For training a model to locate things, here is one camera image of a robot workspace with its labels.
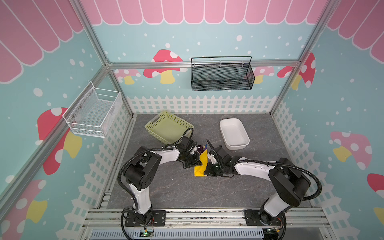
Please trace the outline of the dark purple spoon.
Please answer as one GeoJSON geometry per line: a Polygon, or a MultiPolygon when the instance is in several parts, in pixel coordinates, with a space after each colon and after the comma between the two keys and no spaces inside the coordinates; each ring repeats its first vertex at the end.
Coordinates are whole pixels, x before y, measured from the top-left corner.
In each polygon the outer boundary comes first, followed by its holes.
{"type": "Polygon", "coordinates": [[[202,145],[197,145],[197,152],[198,152],[199,154],[202,154],[204,151],[205,151],[205,150],[204,150],[204,147],[203,147],[202,145]]]}

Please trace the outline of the yellow paper napkin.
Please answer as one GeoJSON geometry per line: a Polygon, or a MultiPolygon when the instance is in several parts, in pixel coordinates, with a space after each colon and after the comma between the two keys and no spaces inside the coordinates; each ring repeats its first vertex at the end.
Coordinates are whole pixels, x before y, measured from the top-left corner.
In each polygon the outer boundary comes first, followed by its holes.
{"type": "Polygon", "coordinates": [[[207,164],[208,164],[208,151],[207,150],[205,150],[202,154],[200,154],[200,161],[201,161],[202,165],[194,167],[194,175],[195,175],[195,177],[206,177],[204,172],[207,169],[207,164]]]}

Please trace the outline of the white plastic bin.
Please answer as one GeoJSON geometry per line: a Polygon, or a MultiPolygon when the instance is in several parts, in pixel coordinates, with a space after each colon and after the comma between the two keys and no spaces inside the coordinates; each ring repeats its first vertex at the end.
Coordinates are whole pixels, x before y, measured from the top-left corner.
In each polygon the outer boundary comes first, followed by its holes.
{"type": "Polygon", "coordinates": [[[250,143],[250,138],[243,123],[237,118],[221,120],[220,130],[228,150],[241,150],[250,143]]]}

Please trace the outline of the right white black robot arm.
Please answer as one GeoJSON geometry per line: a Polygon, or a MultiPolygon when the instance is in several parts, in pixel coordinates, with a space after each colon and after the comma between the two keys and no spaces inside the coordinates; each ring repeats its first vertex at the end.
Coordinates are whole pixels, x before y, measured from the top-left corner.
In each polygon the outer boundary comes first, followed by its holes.
{"type": "Polygon", "coordinates": [[[282,212],[298,207],[311,186],[307,174],[287,158],[265,162],[241,156],[231,157],[221,147],[208,153],[204,174],[210,177],[252,176],[270,181],[276,193],[263,203],[257,213],[264,225],[271,225],[282,212]]]}

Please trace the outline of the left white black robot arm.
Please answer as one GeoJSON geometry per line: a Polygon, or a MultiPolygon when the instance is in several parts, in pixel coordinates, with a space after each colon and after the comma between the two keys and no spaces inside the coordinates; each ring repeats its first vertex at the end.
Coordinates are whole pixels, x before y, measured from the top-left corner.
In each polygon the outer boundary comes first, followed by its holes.
{"type": "Polygon", "coordinates": [[[149,187],[160,165],[181,162],[184,168],[201,166],[195,143],[190,147],[166,145],[161,148],[140,147],[119,170],[117,181],[134,201],[134,211],[147,216],[152,211],[149,187]]]}

